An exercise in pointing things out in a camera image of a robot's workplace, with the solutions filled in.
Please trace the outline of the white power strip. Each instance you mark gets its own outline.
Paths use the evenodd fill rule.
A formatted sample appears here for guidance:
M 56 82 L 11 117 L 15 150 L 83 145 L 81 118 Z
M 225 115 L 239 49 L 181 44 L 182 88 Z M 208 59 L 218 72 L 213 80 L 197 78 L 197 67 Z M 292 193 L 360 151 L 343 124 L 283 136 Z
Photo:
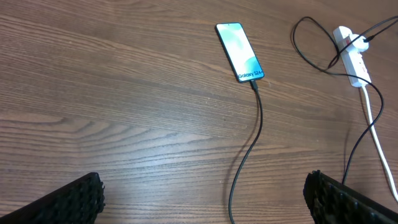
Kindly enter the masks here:
M 337 43 L 338 50 L 340 51 L 341 59 L 349 75 L 349 82 L 353 87 L 361 88 L 371 83 L 368 70 L 361 55 L 362 52 L 345 52 L 341 51 L 339 47 L 339 42 L 349 34 L 354 33 L 352 33 L 351 29 L 344 26 L 339 26 L 333 31 L 333 36 Z

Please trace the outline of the Samsung Galaxy smartphone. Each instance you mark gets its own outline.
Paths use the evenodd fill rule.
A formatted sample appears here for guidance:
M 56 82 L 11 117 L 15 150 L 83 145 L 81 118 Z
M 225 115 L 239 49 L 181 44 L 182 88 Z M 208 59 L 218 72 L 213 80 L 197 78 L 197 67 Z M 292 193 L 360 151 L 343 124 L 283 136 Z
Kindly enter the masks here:
M 240 23 L 220 23 L 215 30 L 238 82 L 264 78 L 265 73 Z

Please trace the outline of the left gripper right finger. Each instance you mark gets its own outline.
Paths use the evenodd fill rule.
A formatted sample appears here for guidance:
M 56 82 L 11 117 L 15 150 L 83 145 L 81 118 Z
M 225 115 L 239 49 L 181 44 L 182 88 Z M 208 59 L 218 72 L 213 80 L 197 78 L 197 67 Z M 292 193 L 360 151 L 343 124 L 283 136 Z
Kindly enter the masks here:
M 397 213 L 319 170 L 307 175 L 303 196 L 316 224 L 397 224 Z

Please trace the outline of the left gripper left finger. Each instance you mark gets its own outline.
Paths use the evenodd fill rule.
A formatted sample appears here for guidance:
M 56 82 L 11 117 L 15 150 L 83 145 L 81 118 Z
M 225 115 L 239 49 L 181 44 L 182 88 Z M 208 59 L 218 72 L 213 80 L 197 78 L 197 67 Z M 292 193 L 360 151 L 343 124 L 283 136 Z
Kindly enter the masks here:
M 103 182 L 98 173 L 90 172 L 50 194 L 1 217 L 1 223 L 94 223 L 104 207 Z

